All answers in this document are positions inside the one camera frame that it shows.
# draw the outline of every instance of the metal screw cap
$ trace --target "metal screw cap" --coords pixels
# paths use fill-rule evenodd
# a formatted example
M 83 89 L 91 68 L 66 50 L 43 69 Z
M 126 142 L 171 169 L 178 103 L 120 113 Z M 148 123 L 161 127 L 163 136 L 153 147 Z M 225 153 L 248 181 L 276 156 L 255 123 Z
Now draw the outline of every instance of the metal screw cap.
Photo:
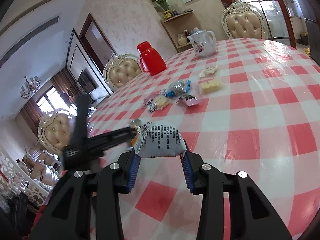
M 248 174 L 245 171 L 239 171 L 238 172 L 239 177 L 241 178 L 246 178 L 248 176 Z
M 201 168 L 204 169 L 205 171 L 208 171 L 211 169 L 211 165 L 208 163 L 205 163 L 205 164 L 202 164 Z
M 76 171 L 73 176 L 75 176 L 76 178 L 80 178 L 83 175 L 82 171 Z
M 116 170 L 116 169 L 118 169 L 120 167 L 120 165 L 118 164 L 118 163 L 111 163 L 111 165 L 110 165 L 110 168 L 112 169 L 112 170 Z

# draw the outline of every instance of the beige leather chair back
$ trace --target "beige leather chair back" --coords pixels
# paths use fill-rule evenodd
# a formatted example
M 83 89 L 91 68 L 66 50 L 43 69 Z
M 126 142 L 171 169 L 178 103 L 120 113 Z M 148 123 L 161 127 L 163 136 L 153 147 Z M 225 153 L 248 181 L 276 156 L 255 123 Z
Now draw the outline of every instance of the beige leather chair back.
M 67 114 L 59 113 L 60 110 L 62 109 L 55 109 L 45 114 L 38 128 L 38 138 L 41 144 L 50 153 L 59 156 L 62 154 L 62 148 L 68 145 L 71 136 L 69 117 Z
M 266 22 L 263 13 L 255 6 L 235 0 L 221 16 L 221 23 L 229 39 L 266 39 Z
M 141 73 L 139 58 L 132 54 L 112 57 L 103 70 L 103 78 L 116 91 Z

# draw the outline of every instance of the blue candy wrapper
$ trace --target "blue candy wrapper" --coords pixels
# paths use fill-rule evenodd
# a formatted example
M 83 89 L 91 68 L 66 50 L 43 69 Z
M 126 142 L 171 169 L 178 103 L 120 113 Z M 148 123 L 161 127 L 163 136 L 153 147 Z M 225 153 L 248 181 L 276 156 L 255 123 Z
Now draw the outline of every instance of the blue candy wrapper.
M 173 82 L 167 88 L 165 96 L 168 98 L 178 97 L 190 91 L 191 81 L 188 79 L 181 79 Z

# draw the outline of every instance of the round dining table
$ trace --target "round dining table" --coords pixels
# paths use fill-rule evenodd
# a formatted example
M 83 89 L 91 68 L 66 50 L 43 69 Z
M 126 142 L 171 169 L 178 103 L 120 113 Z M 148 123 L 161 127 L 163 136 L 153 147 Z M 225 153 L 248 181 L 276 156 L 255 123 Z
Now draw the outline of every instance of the round dining table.
M 218 41 L 200 58 L 193 49 L 166 60 L 167 69 L 141 73 L 102 101 L 89 119 L 89 136 L 123 128 L 131 119 L 166 120 L 191 152 L 219 171 L 246 171 L 271 202 L 293 239 L 307 228 L 320 198 L 320 69 L 306 54 L 274 41 Z M 199 78 L 206 67 L 214 75 Z M 181 79 L 197 95 L 203 81 L 219 79 L 222 89 L 202 95 L 199 105 L 173 100 L 150 113 L 143 100 Z M 116 162 L 127 145 L 105 152 L 102 166 Z M 230 239 L 230 205 L 224 195 L 224 239 Z M 196 239 L 202 195 L 187 189 L 180 158 L 142 159 L 135 187 L 119 195 L 127 240 Z

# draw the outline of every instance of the pink candy wrapper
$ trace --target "pink candy wrapper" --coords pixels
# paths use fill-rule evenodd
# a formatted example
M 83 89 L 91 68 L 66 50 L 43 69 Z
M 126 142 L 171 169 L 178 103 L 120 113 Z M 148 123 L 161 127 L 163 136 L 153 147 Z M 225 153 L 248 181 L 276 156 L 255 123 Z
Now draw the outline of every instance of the pink candy wrapper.
M 157 96 L 158 94 L 156 93 L 153 93 L 151 95 L 148 95 L 145 99 L 144 99 L 144 104 L 147 106 L 148 104 L 150 104 L 152 102 L 153 99 L 155 99 L 155 97 Z
M 179 97 L 177 103 L 179 104 L 184 104 L 186 106 L 195 106 L 197 104 L 199 104 L 201 102 L 201 99 L 196 98 L 192 95 L 183 95 L 181 97 Z

